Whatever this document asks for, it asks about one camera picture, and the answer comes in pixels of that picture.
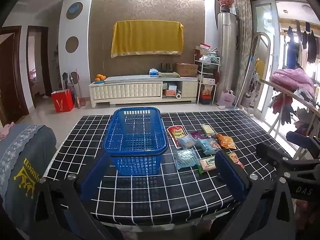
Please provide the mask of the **red noodle snack bag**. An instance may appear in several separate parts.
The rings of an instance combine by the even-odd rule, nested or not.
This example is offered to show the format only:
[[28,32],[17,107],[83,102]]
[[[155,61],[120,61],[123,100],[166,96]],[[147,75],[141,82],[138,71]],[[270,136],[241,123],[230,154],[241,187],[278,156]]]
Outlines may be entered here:
[[228,156],[232,159],[233,163],[241,166],[244,169],[244,165],[242,164],[242,162],[239,160],[238,156],[235,153],[231,152],[228,154]]

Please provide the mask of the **green white cracker pack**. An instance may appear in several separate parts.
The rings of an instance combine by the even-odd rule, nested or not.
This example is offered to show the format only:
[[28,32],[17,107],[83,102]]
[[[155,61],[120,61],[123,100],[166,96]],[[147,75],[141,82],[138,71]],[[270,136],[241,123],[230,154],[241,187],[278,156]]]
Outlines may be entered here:
[[200,159],[199,164],[198,169],[200,174],[216,169],[214,156]]

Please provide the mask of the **orange snack pouch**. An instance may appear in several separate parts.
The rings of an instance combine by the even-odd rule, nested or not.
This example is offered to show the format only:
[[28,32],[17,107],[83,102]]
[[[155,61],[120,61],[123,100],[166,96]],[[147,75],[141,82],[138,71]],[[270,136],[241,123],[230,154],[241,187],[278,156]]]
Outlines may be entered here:
[[219,144],[222,148],[236,150],[236,145],[231,137],[217,134],[216,138],[218,139]]

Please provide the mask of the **light blue cartoon snack bag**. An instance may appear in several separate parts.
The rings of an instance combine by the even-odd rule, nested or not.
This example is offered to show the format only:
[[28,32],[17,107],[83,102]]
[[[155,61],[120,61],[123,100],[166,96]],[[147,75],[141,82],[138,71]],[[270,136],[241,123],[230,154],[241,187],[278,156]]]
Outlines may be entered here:
[[202,148],[205,155],[215,155],[221,150],[220,145],[215,139],[200,139],[199,146]]

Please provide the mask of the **blue striped cracker bag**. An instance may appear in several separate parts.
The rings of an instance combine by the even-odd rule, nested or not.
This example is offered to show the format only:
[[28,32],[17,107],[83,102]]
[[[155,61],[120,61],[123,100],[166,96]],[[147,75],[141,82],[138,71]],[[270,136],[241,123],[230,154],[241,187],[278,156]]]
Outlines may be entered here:
[[174,159],[178,170],[200,165],[197,154],[193,149],[183,149],[175,152]]
[[183,149],[190,149],[195,145],[195,139],[190,134],[186,135],[185,137],[180,137],[177,140],[178,144]]

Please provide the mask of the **clear pack yellow crackers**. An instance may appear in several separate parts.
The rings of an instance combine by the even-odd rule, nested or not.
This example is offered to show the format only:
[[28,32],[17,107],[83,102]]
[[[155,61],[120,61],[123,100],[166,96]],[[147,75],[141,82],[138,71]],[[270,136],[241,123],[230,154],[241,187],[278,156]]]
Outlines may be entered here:
[[213,135],[213,134],[215,134],[214,129],[213,129],[210,125],[208,125],[208,124],[202,124],[202,125],[201,125],[201,128],[202,128],[202,130],[204,131],[204,133],[205,133],[206,135]]

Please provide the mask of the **purple snack packet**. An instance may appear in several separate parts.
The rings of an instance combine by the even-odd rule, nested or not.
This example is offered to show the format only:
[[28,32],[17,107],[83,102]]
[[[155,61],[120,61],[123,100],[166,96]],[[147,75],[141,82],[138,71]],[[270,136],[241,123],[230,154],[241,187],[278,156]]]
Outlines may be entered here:
[[193,137],[193,139],[195,141],[197,140],[202,140],[202,139],[206,139],[207,137],[200,131],[193,131],[193,132],[190,132],[190,135]]

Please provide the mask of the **red yellow snack pouch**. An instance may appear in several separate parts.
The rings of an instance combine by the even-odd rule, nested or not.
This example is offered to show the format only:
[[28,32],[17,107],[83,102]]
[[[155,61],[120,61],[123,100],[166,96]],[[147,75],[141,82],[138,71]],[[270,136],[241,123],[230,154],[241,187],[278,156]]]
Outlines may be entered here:
[[167,128],[167,132],[169,133],[171,139],[173,140],[175,147],[177,149],[182,148],[178,139],[185,138],[187,136],[187,133],[185,132],[183,127],[181,125],[170,126]]

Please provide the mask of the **black white grid tablecloth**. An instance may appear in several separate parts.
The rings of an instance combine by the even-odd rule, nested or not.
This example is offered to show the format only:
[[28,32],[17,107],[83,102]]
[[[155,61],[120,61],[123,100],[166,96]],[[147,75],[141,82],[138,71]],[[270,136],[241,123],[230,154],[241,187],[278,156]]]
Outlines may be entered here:
[[[60,180],[69,173],[79,173],[101,152],[111,120],[111,115],[83,116],[57,150],[46,176]],[[162,120],[165,127],[181,125],[187,132],[209,124],[217,133],[233,139],[235,153],[248,173],[266,180],[276,174],[257,156],[255,148],[263,142],[284,152],[281,143],[242,111],[164,113]],[[111,165],[89,202],[90,213],[109,224],[165,225],[202,218],[234,204],[218,172],[200,173],[196,167],[178,170],[175,151],[171,142],[154,176],[123,176]]]

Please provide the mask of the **blue plastic basket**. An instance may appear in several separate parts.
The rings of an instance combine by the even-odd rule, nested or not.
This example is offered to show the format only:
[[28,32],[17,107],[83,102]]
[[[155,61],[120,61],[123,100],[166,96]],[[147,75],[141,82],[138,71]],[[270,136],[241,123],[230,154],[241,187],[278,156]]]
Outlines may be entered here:
[[103,143],[122,176],[157,175],[168,146],[161,113],[155,107],[116,110]]

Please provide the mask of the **grey queen cushion chair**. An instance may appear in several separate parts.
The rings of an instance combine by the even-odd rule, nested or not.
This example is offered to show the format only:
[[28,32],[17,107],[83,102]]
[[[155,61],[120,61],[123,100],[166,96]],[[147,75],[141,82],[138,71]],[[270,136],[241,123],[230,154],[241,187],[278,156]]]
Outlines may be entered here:
[[44,125],[15,124],[1,140],[2,206],[14,222],[32,216],[39,180],[55,151],[55,134]]

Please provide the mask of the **broom and dustpan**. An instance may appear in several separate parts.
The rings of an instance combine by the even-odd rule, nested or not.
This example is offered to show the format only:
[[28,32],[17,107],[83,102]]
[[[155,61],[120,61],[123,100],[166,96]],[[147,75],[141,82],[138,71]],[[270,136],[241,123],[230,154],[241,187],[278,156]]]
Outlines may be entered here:
[[77,71],[69,72],[69,80],[74,89],[75,103],[78,108],[85,107],[86,99],[82,96],[80,76]]

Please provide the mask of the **pink gift bag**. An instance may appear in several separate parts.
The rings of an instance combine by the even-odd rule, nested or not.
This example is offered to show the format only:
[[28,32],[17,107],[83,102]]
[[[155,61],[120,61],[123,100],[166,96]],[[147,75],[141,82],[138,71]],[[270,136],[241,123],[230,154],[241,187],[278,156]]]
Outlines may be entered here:
[[219,106],[225,106],[226,108],[231,108],[235,102],[235,94],[232,90],[227,90],[221,93],[217,104]]

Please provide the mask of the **red gift bag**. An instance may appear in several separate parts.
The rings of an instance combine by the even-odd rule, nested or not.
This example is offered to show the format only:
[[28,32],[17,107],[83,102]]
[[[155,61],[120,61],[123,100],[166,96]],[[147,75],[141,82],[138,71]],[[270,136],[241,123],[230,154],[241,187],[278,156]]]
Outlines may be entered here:
[[56,113],[70,112],[74,108],[70,89],[54,91],[51,94]]

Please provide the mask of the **pink blanket on rack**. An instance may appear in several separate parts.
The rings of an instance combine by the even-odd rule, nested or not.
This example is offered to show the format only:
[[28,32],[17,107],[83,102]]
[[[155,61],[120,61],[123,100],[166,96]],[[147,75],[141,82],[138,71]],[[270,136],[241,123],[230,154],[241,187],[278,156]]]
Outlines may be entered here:
[[314,83],[302,68],[276,70],[270,76],[270,81],[287,89],[290,88],[292,91],[304,88],[315,96]]

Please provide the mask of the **oranges in blue bowl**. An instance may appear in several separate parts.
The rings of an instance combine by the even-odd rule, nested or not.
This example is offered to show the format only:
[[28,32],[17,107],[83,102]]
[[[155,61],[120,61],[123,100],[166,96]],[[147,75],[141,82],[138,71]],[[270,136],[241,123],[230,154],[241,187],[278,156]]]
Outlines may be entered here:
[[106,80],[106,76],[102,74],[97,74],[94,80],[94,83],[99,84],[99,83],[104,83]]

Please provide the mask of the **white tv cabinet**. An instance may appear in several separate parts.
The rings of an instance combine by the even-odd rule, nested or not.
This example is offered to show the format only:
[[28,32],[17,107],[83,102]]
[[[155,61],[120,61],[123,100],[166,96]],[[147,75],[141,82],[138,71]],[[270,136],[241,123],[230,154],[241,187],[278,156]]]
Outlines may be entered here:
[[[92,107],[99,103],[123,105],[134,103],[195,102],[197,78],[165,78],[149,75],[108,77],[104,83],[91,83],[89,96]],[[175,97],[163,96],[163,90],[175,90]]]

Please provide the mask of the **orange box in cabinet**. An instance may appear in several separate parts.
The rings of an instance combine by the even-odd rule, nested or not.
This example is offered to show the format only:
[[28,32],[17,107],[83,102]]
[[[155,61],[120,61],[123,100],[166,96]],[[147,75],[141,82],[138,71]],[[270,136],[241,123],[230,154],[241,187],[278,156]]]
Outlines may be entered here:
[[165,89],[165,90],[163,90],[163,96],[175,97],[176,96],[176,91],[175,90]]

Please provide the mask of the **cardboard box on cabinet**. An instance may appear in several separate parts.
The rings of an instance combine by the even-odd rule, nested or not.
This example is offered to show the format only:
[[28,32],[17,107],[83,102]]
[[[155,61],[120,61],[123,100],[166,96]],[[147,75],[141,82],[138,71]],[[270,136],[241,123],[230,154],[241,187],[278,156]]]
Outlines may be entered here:
[[188,63],[176,63],[174,71],[181,77],[197,77],[198,65]]

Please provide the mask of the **green folded cloth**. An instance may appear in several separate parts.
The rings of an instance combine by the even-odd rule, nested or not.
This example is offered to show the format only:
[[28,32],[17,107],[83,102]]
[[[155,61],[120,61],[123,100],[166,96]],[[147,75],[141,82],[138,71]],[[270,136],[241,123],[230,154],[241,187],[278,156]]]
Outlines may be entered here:
[[180,78],[180,74],[177,72],[158,72],[158,77]]

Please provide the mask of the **blue tissue box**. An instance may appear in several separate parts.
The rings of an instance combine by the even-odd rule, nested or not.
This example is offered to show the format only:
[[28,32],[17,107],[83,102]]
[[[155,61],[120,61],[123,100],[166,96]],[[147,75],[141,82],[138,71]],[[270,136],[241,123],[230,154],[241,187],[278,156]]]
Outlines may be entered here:
[[159,71],[156,68],[150,68],[149,69],[149,76],[158,76]]

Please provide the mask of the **yellow cloth covered tv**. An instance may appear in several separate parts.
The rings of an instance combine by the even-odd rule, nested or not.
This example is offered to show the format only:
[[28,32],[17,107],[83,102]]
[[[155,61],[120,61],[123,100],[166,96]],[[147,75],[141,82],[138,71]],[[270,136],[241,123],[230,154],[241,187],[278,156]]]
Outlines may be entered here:
[[113,26],[111,57],[181,55],[184,25],[177,21],[127,20]]

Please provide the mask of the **silver standing air conditioner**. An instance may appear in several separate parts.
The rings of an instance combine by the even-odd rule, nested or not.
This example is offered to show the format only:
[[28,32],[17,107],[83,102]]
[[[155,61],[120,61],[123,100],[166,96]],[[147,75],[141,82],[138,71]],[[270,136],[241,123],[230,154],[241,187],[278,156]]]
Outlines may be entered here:
[[220,58],[219,81],[216,88],[216,100],[222,92],[232,88],[235,70],[237,23],[236,16],[230,12],[217,15],[218,46],[217,54]]

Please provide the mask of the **patterned curtain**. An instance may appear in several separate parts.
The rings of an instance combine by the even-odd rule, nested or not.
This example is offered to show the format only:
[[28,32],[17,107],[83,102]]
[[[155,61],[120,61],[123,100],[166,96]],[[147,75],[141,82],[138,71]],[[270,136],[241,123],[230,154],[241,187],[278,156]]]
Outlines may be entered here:
[[247,63],[251,51],[253,36],[252,8],[250,0],[234,0],[235,10],[238,18],[239,29],[239,75],[236,84],[236,105],[240,101],[240,95],[246,78]]

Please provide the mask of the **red flower vase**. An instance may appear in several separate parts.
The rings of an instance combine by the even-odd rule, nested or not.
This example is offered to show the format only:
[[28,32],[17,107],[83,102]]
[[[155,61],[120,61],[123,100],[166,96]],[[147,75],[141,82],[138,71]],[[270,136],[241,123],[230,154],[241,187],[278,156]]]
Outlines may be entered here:
[[231,7],[234,4],[234,0],[217,0],[220,5],[221,12],[230,13]]

